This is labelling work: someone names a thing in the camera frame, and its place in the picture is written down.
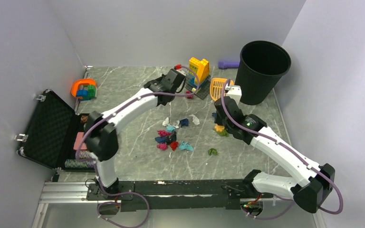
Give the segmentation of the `yellow slotted scoop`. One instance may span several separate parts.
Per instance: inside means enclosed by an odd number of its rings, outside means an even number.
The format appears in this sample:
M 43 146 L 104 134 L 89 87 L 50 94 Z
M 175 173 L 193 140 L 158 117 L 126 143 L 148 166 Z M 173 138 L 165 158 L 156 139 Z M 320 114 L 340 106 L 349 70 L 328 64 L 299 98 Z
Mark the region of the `yellow slotted scoop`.
M 213 78 L 211 80 L 210 95 L 211 95 L 211 98 L 213 101 L 216 102 L 221 97 L 223 85 L 226 81 L 227 81 L 226 78 Z M 234 82 L 230 81 L 230 84 L 228 84 L 228 86 L 230 86 L 230 85 L 234 85 Z M 221 130 L 225 129 L 225 127 L 220 123 L 220 119 L 219 119 L 217 112 L 215 114 L 213 114 L 213 116 L 214 116 L 214 122 L 215 122 L 214 130 L 221 131 Z

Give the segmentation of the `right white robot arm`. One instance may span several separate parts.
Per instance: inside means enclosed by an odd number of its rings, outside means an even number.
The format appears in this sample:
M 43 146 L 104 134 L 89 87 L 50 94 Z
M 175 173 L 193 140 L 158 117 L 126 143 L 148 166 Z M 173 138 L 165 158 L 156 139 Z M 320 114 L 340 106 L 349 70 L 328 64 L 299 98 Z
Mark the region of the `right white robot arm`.
M 289 177 L 252 170 L 245 178 L 243 191 L 248 197 L 271 193 L 293 200 L 309 213 L 322 209 L 322 204 L 334 190 L 335 168 L 319 163 L 299 153 L 282 140 L 255 114 L 244 115 L 229 96 L 214 102 L 216 120 L 235 139 L 260 150 L 288 172 Z

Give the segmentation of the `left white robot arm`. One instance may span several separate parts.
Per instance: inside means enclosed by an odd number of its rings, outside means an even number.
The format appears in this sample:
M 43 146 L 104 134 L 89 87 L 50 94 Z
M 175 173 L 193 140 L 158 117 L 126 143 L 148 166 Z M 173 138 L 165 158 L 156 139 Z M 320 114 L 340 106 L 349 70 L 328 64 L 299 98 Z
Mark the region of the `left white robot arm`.
M 167 74 L 145 83 L 136 94 L 118 106 L 88 115 L 81 142 L 91 152 L 90 159 L 100 184 L 98 192 L 103 198 L 110 200 L 118 191 L 114 160 L 119 149 L 119 133 L 140 115 L 180 96 L 177 90 L 184 80 L 185 75 L 172 68 Z

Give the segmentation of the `large green paper scrap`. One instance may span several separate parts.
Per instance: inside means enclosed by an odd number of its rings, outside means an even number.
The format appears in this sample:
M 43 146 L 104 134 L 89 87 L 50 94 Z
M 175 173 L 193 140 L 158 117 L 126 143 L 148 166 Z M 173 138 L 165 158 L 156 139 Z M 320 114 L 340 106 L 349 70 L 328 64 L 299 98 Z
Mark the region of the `large green paper scrap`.
M 221 136 L 221 137 L 228 137 L 228 136 L 229 136 L 229 133 L 228 133 L 225 129 L 223 129 L 223 130 L 221 130 L 221 131 L 216 131 L 216 133 L 217 133 L 219 136 Z

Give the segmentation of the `white paper scrap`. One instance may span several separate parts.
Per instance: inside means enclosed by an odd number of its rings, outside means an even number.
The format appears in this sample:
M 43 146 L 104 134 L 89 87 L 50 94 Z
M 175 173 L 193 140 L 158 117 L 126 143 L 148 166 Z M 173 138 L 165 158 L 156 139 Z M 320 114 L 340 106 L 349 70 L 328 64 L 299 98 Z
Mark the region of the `white paper scrap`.
M 199 125 L 200 124 L 200 120 L 196 115 L 191 114 L 190 117 L 192 118 L 192 122 L 193 122 L 194 125 Z
M 170 119 L 169 117 L 166 117 L 166 119 L 162 122 L 162 126 L 167 127 L 170 125 Z

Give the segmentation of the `dark grey brick baseplate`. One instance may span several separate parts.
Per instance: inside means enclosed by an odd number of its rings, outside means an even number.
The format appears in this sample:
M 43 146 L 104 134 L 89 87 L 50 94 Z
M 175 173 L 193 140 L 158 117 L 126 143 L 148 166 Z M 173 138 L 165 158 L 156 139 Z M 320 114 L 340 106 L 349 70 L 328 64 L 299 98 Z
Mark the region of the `dark grey brick baseplate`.
M 186 94 L 194 93 L 195 90 L 197 89 L 195 76 L 187 73 L 185 75 L 185 79 L 186 79 L 184 85 L 185 93 Z M 211 85 L 211 75 L 208 75 L 199 83 L 199 89 L 195 93 L 195 96 L 197 96 L 201 100 L 204 100 L 210 94 L 210 85 Z

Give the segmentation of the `yellow toy brick building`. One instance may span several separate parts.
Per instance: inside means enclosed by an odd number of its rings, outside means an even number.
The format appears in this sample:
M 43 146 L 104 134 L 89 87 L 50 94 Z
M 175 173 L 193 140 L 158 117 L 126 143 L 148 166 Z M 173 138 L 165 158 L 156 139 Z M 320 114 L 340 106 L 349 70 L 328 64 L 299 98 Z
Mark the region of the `yellow toy brick building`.
M 189 60 L 189 69 L 192 70 L 198 77 L 198 79 L 196 79 L 191 71 L 188 72 L 187 76 L 189 79 L 189 85 L 192 87 L 201 86 L 210 74 L 210 64 L 206 59 L 199 60 L 195 57 L 192 57 Z

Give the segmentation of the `crumpled navy paper scrap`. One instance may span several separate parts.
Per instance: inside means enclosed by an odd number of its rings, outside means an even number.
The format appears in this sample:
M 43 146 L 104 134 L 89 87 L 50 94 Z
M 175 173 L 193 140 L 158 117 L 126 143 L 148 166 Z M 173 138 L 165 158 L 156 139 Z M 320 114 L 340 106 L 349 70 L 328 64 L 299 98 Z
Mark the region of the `crumpled navy paper scrap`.
M 186 126 L 189 126 L 189 119 L 188 119 L 188 118 L 181 119 L 181 120 L 179 121 L 179 126 L 180 126 L 180 127 L 186 127 Z

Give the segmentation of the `purple cylinder object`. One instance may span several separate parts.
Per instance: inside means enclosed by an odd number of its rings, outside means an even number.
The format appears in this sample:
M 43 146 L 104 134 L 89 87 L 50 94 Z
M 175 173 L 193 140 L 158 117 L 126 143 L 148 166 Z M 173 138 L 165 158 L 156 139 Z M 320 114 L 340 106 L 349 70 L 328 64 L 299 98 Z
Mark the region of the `purple cylinder object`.
M 239 61 L 229 61 L 229 60 L 220 60 L 218 61 L 219 69 L 230 69 L 230 68 L 238 68 L 240 65 Z

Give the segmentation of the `red paper scrap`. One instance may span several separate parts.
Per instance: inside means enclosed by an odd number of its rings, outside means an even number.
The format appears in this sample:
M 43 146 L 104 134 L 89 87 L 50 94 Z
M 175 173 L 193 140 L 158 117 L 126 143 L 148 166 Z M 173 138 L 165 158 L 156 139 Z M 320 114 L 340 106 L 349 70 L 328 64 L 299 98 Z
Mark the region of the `red paper scrap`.
M 179 147 L 179 142 L 177 141 L 171 142 L 169 146 L 173 151 L 175 151 Z

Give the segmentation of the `navy scrap by brush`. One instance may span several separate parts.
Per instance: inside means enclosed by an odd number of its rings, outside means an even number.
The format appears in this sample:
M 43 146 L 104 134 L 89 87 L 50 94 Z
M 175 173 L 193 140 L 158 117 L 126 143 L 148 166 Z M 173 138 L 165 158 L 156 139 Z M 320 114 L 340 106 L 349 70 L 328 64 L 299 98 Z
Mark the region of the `navy scrap by brush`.
M 158 136 L 154 138 L 157 143 L 166 143 L 167 136 Z

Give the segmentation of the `black plastic trash bin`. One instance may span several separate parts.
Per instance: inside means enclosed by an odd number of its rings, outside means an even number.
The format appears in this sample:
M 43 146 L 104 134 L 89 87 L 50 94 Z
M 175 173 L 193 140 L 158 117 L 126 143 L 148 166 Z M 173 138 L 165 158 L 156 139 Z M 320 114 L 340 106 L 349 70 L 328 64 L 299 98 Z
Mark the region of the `black plastic trash bin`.
M 258 105 L 288 73 L 291 57 L 281 46 L 264 40 L 246 44 L 240 52 L 235 85 L 241 87 L 240 102 Z

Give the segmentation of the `orange blue green toy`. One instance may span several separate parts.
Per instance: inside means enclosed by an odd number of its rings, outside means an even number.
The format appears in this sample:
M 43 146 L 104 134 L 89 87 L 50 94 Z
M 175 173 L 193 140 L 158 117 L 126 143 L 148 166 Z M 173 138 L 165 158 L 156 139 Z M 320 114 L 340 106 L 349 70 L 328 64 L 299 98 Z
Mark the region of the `orange blue green toy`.
M 79 101 L 95 99 L 97 96 L 96 81 L 91 78 L 79 79 L 73 83 L 70 92 Z

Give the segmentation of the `pink card stack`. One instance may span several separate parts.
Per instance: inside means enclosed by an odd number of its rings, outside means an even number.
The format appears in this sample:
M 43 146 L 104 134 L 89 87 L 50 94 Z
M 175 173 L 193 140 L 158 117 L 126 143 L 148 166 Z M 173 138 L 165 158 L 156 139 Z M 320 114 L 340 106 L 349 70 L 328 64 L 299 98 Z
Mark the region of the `pink card stack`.
M 73 147 L 74 150 L 77 150 L 79 148 L 80 144 L 82 144 L 82 146 L 80 148 L 81 151 L 87 150 L 86 144 L 84 142 L 81 143 L 82 140 L 83 140 L 83 137 L 84 137 L 84 133 L 83 132 L 78 132 L 77 133 L 76 139 L 75 139 L 75 142 L 74 142 L 74 147 Z

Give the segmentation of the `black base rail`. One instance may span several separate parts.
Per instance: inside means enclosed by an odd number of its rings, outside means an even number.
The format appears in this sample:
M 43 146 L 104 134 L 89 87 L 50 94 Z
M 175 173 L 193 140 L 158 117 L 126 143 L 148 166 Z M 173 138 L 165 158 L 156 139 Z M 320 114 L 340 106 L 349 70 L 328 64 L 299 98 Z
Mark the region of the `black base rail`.
M 258 193 L 242 179 L 120 181 L 122 196 L 107 196 L 98 184 L 85 183 L 86 200 L 118 200 L 122 212 L 154 209 L 240 209 L 241 204 L 271 199 L 270 193 Z

